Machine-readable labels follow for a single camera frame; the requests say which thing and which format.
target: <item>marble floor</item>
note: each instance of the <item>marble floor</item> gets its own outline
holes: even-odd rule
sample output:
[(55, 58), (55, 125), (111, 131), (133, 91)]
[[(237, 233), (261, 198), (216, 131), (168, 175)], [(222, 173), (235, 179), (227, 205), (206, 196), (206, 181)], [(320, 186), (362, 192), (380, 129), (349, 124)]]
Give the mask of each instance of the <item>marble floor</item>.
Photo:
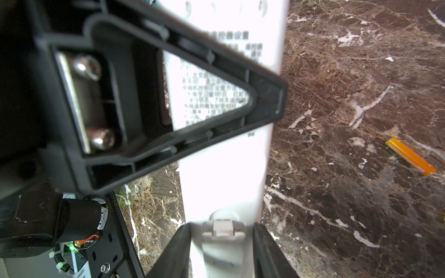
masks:
[[(445, 277), (444, 22), (443, 0), (291, 1), (262, 222), (301, 277)], [(145, 272), (185, 222), (176, 169), (119, 193)]]

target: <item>screw head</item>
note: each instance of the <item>screw head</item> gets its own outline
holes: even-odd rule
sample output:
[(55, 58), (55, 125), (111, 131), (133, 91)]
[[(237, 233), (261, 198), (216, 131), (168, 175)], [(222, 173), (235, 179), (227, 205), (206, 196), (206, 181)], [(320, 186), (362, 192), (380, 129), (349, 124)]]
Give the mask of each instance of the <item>screw head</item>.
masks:
[(80, 76), (94, 81), (99, 81), (102, 77), (101, 64), (91, 55), (79, 55), (74, 58), (73, 68)]
[(91, 145), (102, 151), (111, 149), (115, 143), (114, 132), (111, 129), (89, 129), (87, 136)]
[(108, 273), (110, 271), (110, 263), (106, 263), (101, 266), (101, 272), (102, 273)]

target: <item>yellow lighter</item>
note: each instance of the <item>yellow lighter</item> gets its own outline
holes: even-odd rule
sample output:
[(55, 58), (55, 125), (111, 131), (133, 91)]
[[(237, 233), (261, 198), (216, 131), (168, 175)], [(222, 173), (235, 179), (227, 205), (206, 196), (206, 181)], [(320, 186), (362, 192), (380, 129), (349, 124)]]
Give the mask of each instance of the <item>yellow lighter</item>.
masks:
[(423, 158), (418, 156), (405, 144), (399, 141), (399, 139), (393, 137), (386, 141), (388, 147), (392, 148), (393, 151), (398, 153), (403, 159), (405, 159), (414, 168), (419, 170), (424, 176), (428, 176), (437, 171), (436, 168), (432, 167), (431, 164), (426, 162)]

